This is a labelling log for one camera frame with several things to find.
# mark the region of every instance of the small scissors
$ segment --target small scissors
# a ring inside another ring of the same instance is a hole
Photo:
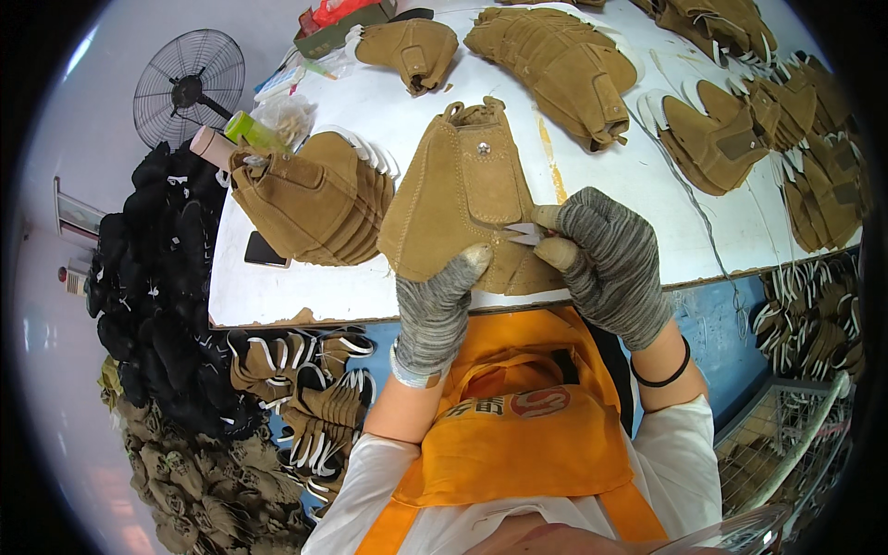
[[[509,241],[516,242],[522,245],[530,245],[531,247],[535,247],[536,245],[540,244],[540,241],[542,241],[546,237],[554,236],[553,232],[547,231],[544,227],[538,226],[533,222],[512,224],[510,226],[506,226],[504,229],[508,229],[509,231],[517,231],[521,234],[514,237],[509,237]]]

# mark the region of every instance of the yellow line on table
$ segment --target yellow line on table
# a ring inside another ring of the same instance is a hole
[[[564,188],[564,181],[561,180],[561,172],[555,163],[555,154],[552,152],[552,141],[549,138],[549,130],[546,129],[546,122],[543,115],[533,106],[534,117],[536,118],[536,128],[540,131],[540,140],[543,142],[543,150],[546,152],[546,159],[549,161],[549,172],[552,175],[552,184],[555,186],[555,200],[558,204],[564,204],[567,200],[567,191]]]

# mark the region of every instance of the white sleeve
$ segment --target white sleeve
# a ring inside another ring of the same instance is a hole
[[[712,409],[703,395],[641,419],[632,446],[644,471],[651,505],[667,529],[677,527],[689,534],[721,520],[714,435]],[[681,522],[668,526],[671,514],[680,515]]]
[[[308,537],[302,553],[353,552],[418,457],[418,445],[363,434],[349,456],[339,495]]]

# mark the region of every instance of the standing fan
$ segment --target standing fan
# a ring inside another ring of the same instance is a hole
[[[215,29],[177,36],[136,85],[136,132],[149,147],[164,140],[178,147],[202,125],[222,128],[241,98],[243,74],[243,54],[232,37]]]

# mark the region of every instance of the orange apron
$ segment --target orange apron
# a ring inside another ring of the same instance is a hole
[[[563,385],[559,349],[578,385]],[[423,507],[506,497],[598,496],[623,540],[668,539],[632,483],[619,403],[573,308],[470,318],[422,453],[356,553],[396,553]]]

